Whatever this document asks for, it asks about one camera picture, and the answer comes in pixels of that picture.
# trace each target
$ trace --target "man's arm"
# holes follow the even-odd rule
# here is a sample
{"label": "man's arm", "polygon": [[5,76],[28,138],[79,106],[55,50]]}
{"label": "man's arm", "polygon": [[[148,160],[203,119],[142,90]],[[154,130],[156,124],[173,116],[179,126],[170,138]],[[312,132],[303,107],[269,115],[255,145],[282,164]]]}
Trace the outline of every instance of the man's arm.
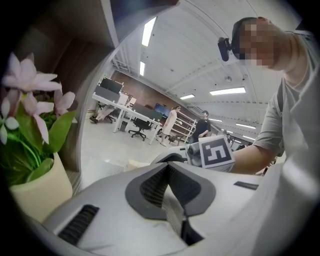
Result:
{"label": "man's arm", "polygon": [[234,152],[235,163],[232,173],[255,174],[267,167],[276,157],[269,149],[250,145]]}
{"label": "man's arm", "polygon": [[235,163],[231,172],[254,174],[261,171],[282,149],[281,144],[282,117],[276,93],[269,101],[260,134],[253,145],[234,152]]}
{"label": "man's arm", "polygon": [[203,133],[199,134],[199,138],[202,138],[203,136],[205,136],[209,131],[205,130]]}

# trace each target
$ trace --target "white dress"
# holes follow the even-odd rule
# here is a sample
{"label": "white dress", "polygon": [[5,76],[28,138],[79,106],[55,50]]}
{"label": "white dress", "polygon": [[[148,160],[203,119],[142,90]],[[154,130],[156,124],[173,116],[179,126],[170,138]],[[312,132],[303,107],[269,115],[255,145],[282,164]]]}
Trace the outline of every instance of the white dress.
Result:
{"label": "white dress", "polygon": [[163,130],[162,130],[163,134],[165,135],[170,134],[170,131],[174,126],[176,120],[177,120],[177,112],[175,110],[171,110],[168,118],[165,121],[166,126],[163,126]]}

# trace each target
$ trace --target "wall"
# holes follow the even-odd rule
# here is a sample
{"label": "wall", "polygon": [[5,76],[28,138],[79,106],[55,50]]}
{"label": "wall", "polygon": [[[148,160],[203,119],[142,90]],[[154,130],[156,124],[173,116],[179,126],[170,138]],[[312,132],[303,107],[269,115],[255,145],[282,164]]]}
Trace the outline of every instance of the wall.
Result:
{"label": "wall", "polygon": [[[136,98],[136,102],[143,106],[149,105],[154,108],[156,103],[159,103],[162,105],[166,105],[169,109],[171,109],[172,107],[179,105],[178,103],[156,91],[155,89],[152,89],[144,83],[141,83],[121,72],[115,71],[111,79],[120,83],[123,82],[123,90]],[[192,119],[199,120],[198,116],[190,112],[185,107],[181,107],[181,112]]]}

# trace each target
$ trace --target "computer monitor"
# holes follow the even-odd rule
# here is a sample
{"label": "computer monitor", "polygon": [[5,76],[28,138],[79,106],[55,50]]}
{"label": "computer monitor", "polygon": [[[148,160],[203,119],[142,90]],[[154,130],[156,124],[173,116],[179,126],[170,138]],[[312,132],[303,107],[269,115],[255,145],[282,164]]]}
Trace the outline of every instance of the computer monitor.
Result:
{"label": "computer monitor", "polygon": [[100,86],[116,94],[118,94],[122,88],[121,84],[114,82],[108,78],[102,79]]}
{"label": "computer monitor", "polygon": [[162,113],[163,117],[165,117],[165,118],[167,118],[169,116],[170,111],[171,111],[169,108],[162,106],[159,103],[155,104],[154,110],[159,113]]}

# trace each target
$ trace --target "white desk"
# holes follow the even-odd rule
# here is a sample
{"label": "white desk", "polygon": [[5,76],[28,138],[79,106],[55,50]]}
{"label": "white desk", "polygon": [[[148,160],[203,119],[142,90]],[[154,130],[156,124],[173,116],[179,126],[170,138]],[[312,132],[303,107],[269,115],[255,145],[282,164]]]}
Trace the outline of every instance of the white desk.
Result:
{"label": "white desk", "polygon": [[130,115],[130,116],[132,116],[132,117],[136,117],[136,118],[139,118],[139,119],[144,120],[144,121],[149,121],[149,122],[152,123],[152,124],[156,124],[157,127],[156,127],[156,129],[155,129],[155,131],[154,131],[154,133],[153,133],[153,135],[152,135],[152,138],[150,139],[150,142],[149,142],[149,145],[152,144],[152,142],[154,141],[154,139],[155,139],[155,137],[156,137],[156,135],[157,135],[157,132],[158,132],[158,130],[159,130],[159,128],[160,128],[161,123],[159,123],[159,122],[157,122],[157,121],[155,121],[155,120],[153,120],[153,119],[150,119],[149,117],[147,117],[147,116],[145,116],[145,115],[143,115],[143,114],[140,114],[140,113],[138,113],[138,112],[136,112],[136,111],[133,111],[132,109],[130,109],[130,108],[124,106],[124,105],[120,105],[120,104],[118,104],[118,103],[116,103],[116,102],[114,102],[114,101],[110,101],[110,100],[108,100],[108,99],[106,99],[106,98],[104,98],[104,97],[101,97],[101,96],[99,96],[99,95],[96,95],[96,93],[94,93],[94,94],[92,95],[92,98],[95,99],[95,100],[97,100],[97,101],[99,101],[99,102],[102,102],[102,103],[104,103],[104,104],[112,105],[112,106],[114,106],[115,108],[121,110],[121,111],[120,111],[120,114],[119,114],[119,117],[117,118],[116,123],[115,123],[115,127],[114,127],[114,130],[113,130],[114,133],[116,133],[116,132],[118,131],[118,129],[120,128],[122,116],[123,116],[123,114],[124,114],[125,112],[127,112],[128,115]]}

